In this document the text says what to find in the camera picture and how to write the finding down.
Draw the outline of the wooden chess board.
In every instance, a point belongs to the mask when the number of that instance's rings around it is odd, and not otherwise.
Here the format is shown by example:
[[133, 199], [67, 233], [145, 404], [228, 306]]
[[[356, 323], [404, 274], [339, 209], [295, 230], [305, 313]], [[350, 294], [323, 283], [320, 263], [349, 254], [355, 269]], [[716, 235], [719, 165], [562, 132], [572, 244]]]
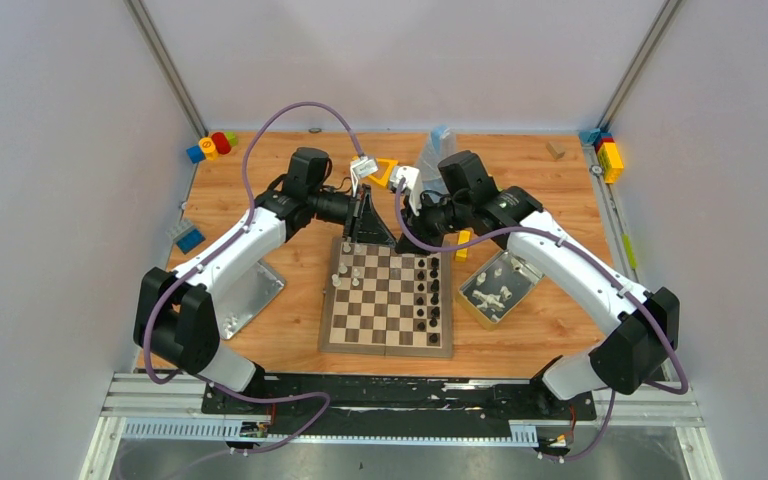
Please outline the wooden chess board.
[[386, 245], [334, 238], [319, 350], [450, 359], [451, 257], [397, 254]]

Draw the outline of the yellow tin with chess pieces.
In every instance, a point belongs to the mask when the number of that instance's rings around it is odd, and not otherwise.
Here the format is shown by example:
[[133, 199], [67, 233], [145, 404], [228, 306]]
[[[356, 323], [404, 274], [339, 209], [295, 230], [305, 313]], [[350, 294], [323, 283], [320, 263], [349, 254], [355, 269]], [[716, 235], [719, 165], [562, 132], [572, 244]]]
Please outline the yellow tin with chess pieces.
[[459, 287], [456, 301], [480, 326], [492, 331], [543, 278], [544, 273], [531, 262], [500, 251]]

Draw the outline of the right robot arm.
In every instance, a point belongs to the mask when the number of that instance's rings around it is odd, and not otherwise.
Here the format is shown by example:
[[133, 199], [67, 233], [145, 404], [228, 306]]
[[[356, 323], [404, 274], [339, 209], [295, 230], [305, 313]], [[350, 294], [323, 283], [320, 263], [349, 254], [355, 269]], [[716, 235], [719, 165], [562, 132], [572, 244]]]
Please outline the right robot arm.
[[677, 355], [680, 301], [666, 287], [648, 289], [618, 273], [568, 234], [551, 213], [521, 187], [499, 188], [480, 157], [458, 152], [438, 165], [447, 192], [424, 197], [416, 167], [398, 167], [388, 187], [402, 230], [397, 244], [418, 254], [443, 253], [445, 235], [462, 229], [531, 263], [589, 315], [603, 340], [575, 355], [550, 361], [534, 378], [531, 403], [556, 417], [579, 394], [611, 389], [630, 395], [670, 361], [684, 394], [689, 383]]

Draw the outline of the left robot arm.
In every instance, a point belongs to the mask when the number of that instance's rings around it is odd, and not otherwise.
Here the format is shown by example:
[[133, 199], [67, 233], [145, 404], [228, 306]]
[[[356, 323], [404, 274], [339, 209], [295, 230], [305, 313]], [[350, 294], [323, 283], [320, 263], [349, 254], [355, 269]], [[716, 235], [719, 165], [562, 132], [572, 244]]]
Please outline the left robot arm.
[[135, 344], [179, 370], [224, 386], [239, 411], [258, 411], [266, 400], [263, 368], [220, 340], [219, 313], [227, 303], [238, 304], [239, 281], [314, 219], [342, 226], [344, 239], [353, 243], [396, 243], [372, 204], [369, 186], [360, 186], [355, 195], [336, 191], [325, 183], [331, 166], [326, 152], [297, 148], [287, 172], [219, 240], [171, 271], [150, 269], [140, 285]]

